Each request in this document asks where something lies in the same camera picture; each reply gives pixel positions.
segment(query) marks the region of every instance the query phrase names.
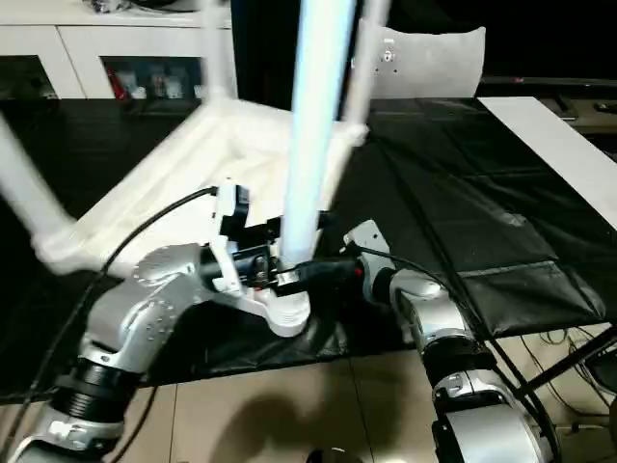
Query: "black sheet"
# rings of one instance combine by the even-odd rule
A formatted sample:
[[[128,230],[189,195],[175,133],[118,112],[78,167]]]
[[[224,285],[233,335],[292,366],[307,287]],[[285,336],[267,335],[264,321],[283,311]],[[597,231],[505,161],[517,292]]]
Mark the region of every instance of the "black sheet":
[[[0,109],[67,210],[79,216],[194,106],[65,100],[2,103]],[[422,232],[425,216],[495,336],[616,318],[615,230],[479,102],[375,102],[369,124],[371,136],[343,174],[336,220],[318,253],[335,253],[345,232],[372,218],[393,253],[443,272]],[[0,400],[8,402],[25,392],[91,275],[50,274],[1,205]],[[148,382],[412,347],[404,316],[352,294],[350,288],[312,293],[308,327],[291,340],[274,336],[258,317],[213,304],[196,307],[176,327]],[[53,374],[69,365],[83,326],[82,318],[63,343],[41,395]]]

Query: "electrical cable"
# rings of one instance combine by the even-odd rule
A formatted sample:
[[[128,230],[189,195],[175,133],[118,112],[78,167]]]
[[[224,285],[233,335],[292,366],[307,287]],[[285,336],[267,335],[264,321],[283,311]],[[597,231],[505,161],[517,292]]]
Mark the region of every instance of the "electrical cable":
[[[572,337],[570,336],[568,336],[568,343],[570,345],[568,347],[568,353],[572,354],[576,352],[577,344],[575,340],[573,340]],[[589,370],[589,368],[584,362],[579,365],[576,365],[575,370],[577,371],[578,376],[580,376],[582,380],[585,381],[591,387],[591,389],[593,389],[593,391],[596,393],[598,398],[604,403],[604,405],[606,405],[606,408],[610,408],[610,403],[608,403],[608,400],[606,399],[606,397],[604,397],[602,392],[608,395],[613,395],[613,396],[615,396],[615,393],[602,387],[602,385],[599,385],[597,381],[594,379],[594,376],[591,374],[591,371]]]
[[[13,419],[11,429],[9,433],[7,434],[7,438],[2,447],[2,451],[0,451],[0,462],[6,461],[8,459],[8,453],[11,449],[11,445],[13,444],[17,431],[21,427],[21,424],[26,415],[26,412],[28,411],[28,407],[32,403],[32,400],[39,388],[39,384],[41,380],[44,378],[44,375],[47,373],[49,364],[51,363],[51,360],[56,354],[56,350],[60,346],[60,343],[62,342],[63,338],[67,334],[68,329],[73,325],[73,323],[77,319],[77,316],[84,310],[84,308],[86,307],[86,303],[88,302],[88,299],[90,298],[90,295],[95,290],[95,288],[98,286],[98,284],[103,280],[103,278],[105,278],[110,267],[112,266],[116,258],[120,255],[120,253],[124,250],[124,248],[126,248],[126,246],[128,246],[128,244],[133,239],[135,239],[135,237],[137,237],[140,233],[142,233],[144,230],[150,227],[154,222],[158,221],[159,219],[166,216],[170,212],[202,196],[216,195],[217,192],[218,192],[218,188],[216,186],[210,186],[210,187],[198,190],[194,193],[191,193],[190,195],[187,195],[184,198],[181,198],[169,204],[168,206],[164,207],[163,209],[158,211],[156,214],[151,216],[149,219],[147,219],[142,225],[137,227],[130,235],[128,235],[124,239],[124,241],[118,246],[118,248],[116,248],[116,250],[111,254],[111,256],[105,261],[105,263],[100,268],[98,273],[93,277],[92,281],[86,287],[86,290],[83,292],[83,294],[79,298],[79,301],[77,302],[77,304],[75,304],[75,306],[71,310],[70,314],[68,315],[67,320],[65,321],[65,324],[62,326],[60,331],[58,331],[58,334],[56,335],[54,340],[51,342],[49,348],[45,351],[45,355],[43,357],[42,362],[39,365],[39,368],[37,369],[35,378],[32,380],[32,383],[30,384],[30,387],[28,388],[28,391],[26,392],[26,396],[24,397],[24,401],[22,402],[21,406],[19,407],[19,410],[17,411],[17,414],[15,415],[15,418]]]
[[[540,361],[538,360],[538,358],[535,356],[535,354],[531,351],[531,349],[529,348],[529,346],[527,345],[526,341],[524,340],[523,336],[519,336],[519,338],[521,338],[521,342],[523,343],[524,349],[527,351],[527,353],[529,354],[529,357],[531,357],[531,360],[533,361],[533,363],[535,364],[535,366],[541,370],[542,372],[545,371],[544,367],[542,366],[542,364],[540,363]],[[570,405],[564,398],[563,396],[555,389],[554,385],[549,382],[547,384],[547,386],[550,388],[550,391],[552,393],[552,395],[559,401],[561,402],[561,404],[566,407],[568,410],[570,410],[572,413],[574,413],[575,415],[582,417],[582,418],[607,418],[608,415],[607,414],[601,414],[601,413],[588,413],[588,412],[582,412],[580,410],[578,410],[576,407]]]
[[[440,264],[443,270],[445,271],[445,275],[447,279],[456,288],[456,292],[451,294],[454,302],[459,304],[462,309],[466,310],[468,315],[474,318],[475,323],[474,323],[473,328],[475,328],[476,331],[479,332],[479,335],[481,338],[484,338],[491,344],[491,346],[497,352],[499,357],[501,357],[501,359],[506,364],[506,366],[508,366],[508,368],[510,369],[510,371],[512,372],[516,380],[521,385],[521,387],[526,385],[527,381],[524,378],[523,374],[519,371],[519,369],[517,368],[515,363],[512,361],[512,359],[510,359],[510,357],[505,352],[503,347],[501,347],[501,345],[495,340],[495,337],[492,335],[491,331],[484,323],[482,317],[480,316],[479,310],[473,301],[473,298],[469,294],[467,287],[465,286],[465,283],[463,282],[463,279],[456,271],[456,268],[454,267],[454,264],[448,252],[446,251],[446,248],[442,240],[437,234],[437,231],[435,230],[431,222],[428,220],[428,217],[422,205],[419,203],[416,196],[409,189],[409,187],[404,182],[404,180],[400,177],[400,174],[396,170],[396,167],[393,165],[393,161],[389,158],[389,155],[386,149],[382,146],[382,143],[379,137],[375,136],[374,130],[372,130],[368,122],[367,122],[367,125],[369,128],[369,135],[370,135],[369,140],[372,140],[375,143],[377,148],[380,150],[380,152],[384,156],[386,162],[389,165],[391,172],[394,175],[394,180],[397,183],[398,188],[401,190],[403,190],[404,188],[403,190],[404,197],[405,197],[404,199],[406,200],[408,206],[411,208],[412,213],[414,214],[418,224],[420,225],[422,233],[424,234],[429,245],[431,246],[431,250],[433,251],[433,254],[440,261]],[[547,439],[549,440],[550,449],[553,454],[553,462],[561,463],[563,457],[562,457],[562,452],[561,452],[561,446],[559,444],[559,438],[555,431],[554,424],[552,423],[552,420],[550,419],[549,413],[547,412],[546,408],[542,404],[542,401],[538,398],[538,396],[535,394],[534,391],[530,391],[529,393],[527,393],[529,400],[533,404],[533,407],[530,407],[529,403],[526,400],[524,400],[520,394],[518,395],[516,394],[516,389],[512,391],[517,396],[517,398],[521,401],[521,403],[523,404],[527,412],[532,416],[534,416],[535,414],[535,416],[538,419],[537,423],[540,425],[543,432],[547,436]]]
[[[114,458],[112,458],[112,460],[109,463],[119,463],[120,460],[122,460],[122,458],[124,457],[124,454],[128,452],[131,445],[133,444],[133,441],[135,441],[138,434],[142,430],[142,427],[144,427],[146,420],[148,419],[148,415],[150,414],[152,405],[154,405],[154,400],[156,399],[157,393],[158,393],[158,386],[155,386],[154,388],[152,388],[150,397],[148,397],[148,403],[146,404],[146,408],[144,409],[144,412],[142,412],[142,416],[139,418],[139,421],[137,422],[137,424],[135,424],[135,428],[133,429],[133,432],[131,433],[130,437],[126,440],[126,443],[124,444],[124,446],[122,446],[122,449],[116,454]]]
[[[546,343],[546,344],[549,344],[549,345],[561,345],[561,344],[563,344],[563,343],[566,341],[566,339],[568,338],[568,330],[564,328],[564,329],[563,329],[563,330],[561,330],[561,331],[563,332],[563,338],[562,338],[561,340],[553,340],[553,339],[552,339],[552,337],[550,336],[550,331],[546,332],[546,335],[547,335],[547,338],[546,338],[546,339],[544,339],[544,338],[542,337],[543,333],[539,333],[539,334],[538,334],[538,336],[539,336],[539,337],[540,337],[540,339],[541,339],[544,343]]]
[[[591,340],[593,339],[593,336],[591,335],[591,333],[589,333],[588,331],[582,329],[582,328],[578,328],[576,327],[577,330],[579,330],[580,332],[582,332],[585,337],[587,338],[587,340]],[[542,333],[540,333],[538,336],[540,337],[540,339],[546,343],[546,344],[550,344],[550,345],[561,345],[563,344],[565,341],[568,342],[569,347],[568,347],[568,353],[572,354],[577,350],[577,342],[570,336],[570,331],[567,329],[563,329],[562,330],[564,333],[564,337],[562,340],[559,341],[554,341],[550,338],[550,332],[546,333],[547,338],[545,339],[542,335]],[[608,394],[608,395],[613,395],[615,396],[615,393],[613,393],[611,390],[605,388],[602,384],[599,384],[597,380],[595,380],[593,374],[591,373],[591,371],[589,370],[589,368],[587,367],[587,365],[583,362],[579,365],[575,365],[574,366],[575,371],[577,372],[578,376],[580,376],[580,378],[585,381],[589,387],[591,387],[594,392],[596,393],[596,395],[598,395],[598,398],[604,403],[604,405],[606,405],[606,407],[609,407],[610,404],[608,403],[608,401],[606,400],[606,397],[604,397],[602,395],[602,393]]]

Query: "black fabric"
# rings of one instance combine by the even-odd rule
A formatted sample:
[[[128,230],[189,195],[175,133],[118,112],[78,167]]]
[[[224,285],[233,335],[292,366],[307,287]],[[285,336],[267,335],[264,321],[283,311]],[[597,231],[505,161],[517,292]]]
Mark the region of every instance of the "black fabric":
[[[64,100],[1,103],[0,109],[67,210],[80,216],[194,106]],[[336,253],[345,232],[372,218],[393,253],[442,272],[416,202],[496,336],[615,320],[615,230],[480,103],[375,102],[369,123],[372,133],[336,191],[335,222],[323,233],[319,254]],[[92,274],[49,273],[25,230],[0,205],[6,263],[0,400],[8,402],[25,392]],[[100,291],[113,284],[106,281]],[[289,340],[277,338],[258,317],[214,304],[195,307],[148,381],[190,381],[413,344],[406,313],[370,307],[350,287],[314,292],[311,304],[307,329]],[[66,371],[84,323],[64,342],[45,390],[53,374]]]

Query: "silver robotic arm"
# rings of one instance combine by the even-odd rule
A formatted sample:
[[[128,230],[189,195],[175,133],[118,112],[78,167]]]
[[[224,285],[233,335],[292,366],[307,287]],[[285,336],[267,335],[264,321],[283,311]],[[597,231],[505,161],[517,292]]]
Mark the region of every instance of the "silver robotic arm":
[[[319,272],[299,271],[308,276],[302,282],[279,276],[271,251],[281,221],[245,228],[248,211],[246,190],[221,185],[214,216],[220,232],[209,244],[151,252],[95,302],[72,371],[57,380],[12,463],[101,461],[122,436],[141,378],[190,308],[213,300],[262,316],[279,336],[293,336],[306,323],[311,275],[353,275],[355,261],[345,259],[315,262]]]
[[[475,338],[447,289],[424,273],[396,271],[387,257],[362,251],[389,252],[373,221],[345,236],[352,257],[279,269],[270,245],[280,221],[245,229],[241,219],[248,203],[237,202],[242,197],[235,195],[236,207],[219,207],[229,220],[219,221],[222,232],[209,245],[152,252],[95,303],[74,369],[58,380],[35,432],[12,463],[101,461],[122,435],[123,415],[141,377],[189,308],[215,300],[259,314],[275,333],[290,336],[295,330],[276,317],[281,304],[298,304],[294,297],[311,286],[359,276],[367,301],[392,306],[413,321],[433,387],[433,435],[441,463],[552,460],[547,439],[496,374],[495,357]]]
[[[345,236],[348,247],[388,253],[373,221]],[[545,463],[545,437],[530,425],[496,373],[496,359],[469,328],[447,289],[424,273],[394,270],[390,259],[360,252],[364,297],[413,321],[417,350],[433,387],[433,423],[441,463]]]

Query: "tile floor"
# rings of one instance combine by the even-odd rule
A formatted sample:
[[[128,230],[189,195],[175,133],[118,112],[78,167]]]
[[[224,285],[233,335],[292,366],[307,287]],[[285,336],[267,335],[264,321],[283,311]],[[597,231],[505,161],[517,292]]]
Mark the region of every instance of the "tile floor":
[[[589,328],[594,333],[600,327]],[[572,330],[582,339],[582,334]],[[567,353],[525,337],[541,364]],[[521,340],[502,345],[525,376],[537,368]],[[569,371],[554,382],[572,405],[596,413],[605,406]],[[148,399],[142,390],[127,414],[130,430]],[[436,462],[430,426],[431,389],[416,352],[341,360],[163,387],[142,433],[124,457],[128,463],[303,463],[315,448],[347,449],[369,463]],[[560,433],[566,462],[615,463],[603,429],[573,434],[573,417],[546,388],[539,391]],[[0,408],[0,436],[15,407]],[[33,407],[27,430],[40,407]]]

